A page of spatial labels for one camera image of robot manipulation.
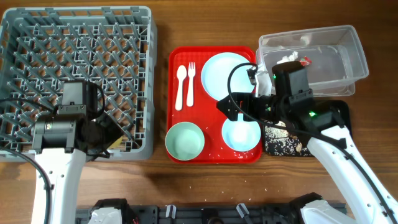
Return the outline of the yellow plastic cup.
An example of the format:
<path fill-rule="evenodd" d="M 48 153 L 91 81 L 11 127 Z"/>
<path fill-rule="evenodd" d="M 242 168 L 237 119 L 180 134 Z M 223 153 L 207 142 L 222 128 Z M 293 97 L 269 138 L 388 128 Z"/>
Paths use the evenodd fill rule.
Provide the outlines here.
<path fill-rule="evenodd" d="M 123 140 L 122 138 L 119 138 L 118 140 L 113 142 L 112 145 L 109 146 L 109 149 L 114 149 L 118 147 L 122 143 L 122 140 Z"/>

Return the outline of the small light blue bowl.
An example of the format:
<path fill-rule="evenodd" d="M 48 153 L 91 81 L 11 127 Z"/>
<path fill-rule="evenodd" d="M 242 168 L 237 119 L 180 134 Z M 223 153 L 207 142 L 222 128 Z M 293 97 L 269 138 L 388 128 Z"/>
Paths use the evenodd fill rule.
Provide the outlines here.
<path fill-rule="evenodd" d="M 245 121 L 243 118 L 243 114 L 240 113 L 237 121 L 226 119 L 221 128 L 223 141 L 238 152 L 254 149 L 261 140 L 260 125 L 255 121 Z"/>

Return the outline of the rice and food leftovers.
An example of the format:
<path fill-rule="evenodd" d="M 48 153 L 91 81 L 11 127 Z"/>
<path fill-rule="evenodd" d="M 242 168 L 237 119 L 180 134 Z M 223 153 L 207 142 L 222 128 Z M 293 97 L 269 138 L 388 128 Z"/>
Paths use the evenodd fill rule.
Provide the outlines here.
<path fill-rule="evenodd" d="M 263 127 L 263 148 L 271 156 L 311 156 L 297 136 L 283 129 Z"/>

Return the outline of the large light blue plate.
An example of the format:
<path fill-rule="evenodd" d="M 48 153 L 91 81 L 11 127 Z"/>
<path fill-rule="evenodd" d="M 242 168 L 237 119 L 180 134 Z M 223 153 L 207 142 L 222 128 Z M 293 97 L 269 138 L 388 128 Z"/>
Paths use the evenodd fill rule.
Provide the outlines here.
<path fill-rule="evenodd" d="M 205 91 L 216 101 L 228 96 L 227 81 L 232 69 L 241 64 L 249 62 L 242 55 L 225 52 L 212 56 L 205 62 L 201 71 L 201 82 Z M 247 74 L 250 66 L 238 68 L 231 78 L 231 91 L 252 93 L 254 85 L 251 84 Z"/>

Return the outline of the white tissue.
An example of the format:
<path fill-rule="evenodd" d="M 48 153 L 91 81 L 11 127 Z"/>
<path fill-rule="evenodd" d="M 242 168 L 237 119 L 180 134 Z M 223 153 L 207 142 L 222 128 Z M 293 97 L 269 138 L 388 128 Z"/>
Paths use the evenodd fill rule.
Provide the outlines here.
<path fill-rule="evenodd" d="M 293 62 L 298 59 L 298 52 L 293 51 L 290 55 L 283 56 L 279 61 L 277 61 L 277 64 L 285 63 L 285 62 Z"/>

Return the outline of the red snack wrapper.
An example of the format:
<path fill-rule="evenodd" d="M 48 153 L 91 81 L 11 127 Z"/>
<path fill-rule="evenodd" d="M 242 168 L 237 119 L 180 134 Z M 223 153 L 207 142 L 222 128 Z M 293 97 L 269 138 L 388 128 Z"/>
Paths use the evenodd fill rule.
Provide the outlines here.
<path fill-rule="evenodd" d="M 300 59 L 300 64 L 301 64 L 302 66 L 306 67 L 306 66 L 308 66 L 308 65 L 311 65 L 311 64 L 312 64 L 312 61 L 311 61 L 307 56 L 305 56 L 304 58 L 301 58 L 301 59 Z"/>

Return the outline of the white plastic fork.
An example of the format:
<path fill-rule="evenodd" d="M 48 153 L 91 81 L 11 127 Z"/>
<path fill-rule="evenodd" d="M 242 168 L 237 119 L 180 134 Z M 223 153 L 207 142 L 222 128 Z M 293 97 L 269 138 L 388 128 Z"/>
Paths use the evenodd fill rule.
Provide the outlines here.
<path fill-rule="evenodd" d="M 194 103 L 194 89 L 193 89 L 193 81 L 196 75 L 196 65 L 195 62 L 190 62 L 188 64 L 188 92 L 187 92 L 187 106 L 192 107 Z"/>

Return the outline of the white plastic spoon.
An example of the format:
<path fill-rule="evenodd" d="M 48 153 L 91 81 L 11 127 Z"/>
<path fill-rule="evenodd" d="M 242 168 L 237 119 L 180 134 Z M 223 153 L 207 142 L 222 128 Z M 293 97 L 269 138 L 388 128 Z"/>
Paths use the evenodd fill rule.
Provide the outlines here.
<path fill-rule="evenodd" d="M 187 69 L 184 65 L 181 65 L 177 69 L 177 80 L 178 80 L 178 88 L 177 88 L 177 96 L 175 101 L 175 109 L 177 111 L 182 110 L 183 106 L 183 81 L 187 76 Z"/>

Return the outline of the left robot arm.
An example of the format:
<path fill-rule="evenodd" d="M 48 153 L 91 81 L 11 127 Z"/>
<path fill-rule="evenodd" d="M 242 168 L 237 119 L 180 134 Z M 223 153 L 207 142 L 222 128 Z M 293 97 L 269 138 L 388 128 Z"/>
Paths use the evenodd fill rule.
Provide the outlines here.
<path fill-rule="evenodd" d="M 62 102 L 35 123 L 32 148 L 38 164 L 32 223 L 74 223 L 83 166 L 123 136 L 105 112 L 104 91 L 89 81 L 67 81 Z"/>

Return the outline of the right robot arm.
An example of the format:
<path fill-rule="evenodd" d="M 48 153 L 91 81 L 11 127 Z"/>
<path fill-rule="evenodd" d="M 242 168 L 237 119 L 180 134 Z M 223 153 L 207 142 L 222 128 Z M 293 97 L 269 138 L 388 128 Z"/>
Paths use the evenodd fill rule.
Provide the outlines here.
<path fill-rule="evenodd" d="M 318 194 L 290 203 L 291 223 L 397 223 L 397 201 L 359 153 L 335 100 L 319 101 L 309 87 L 306 68 L 299 62 L 273 66 L 275 94 L 228 91 L 216 107 L 229 120 L 243 114 L 246 121 L 281 128 L 298 137 L 320 161 L 348 203 L 353 217 L 341 213 Z"/>

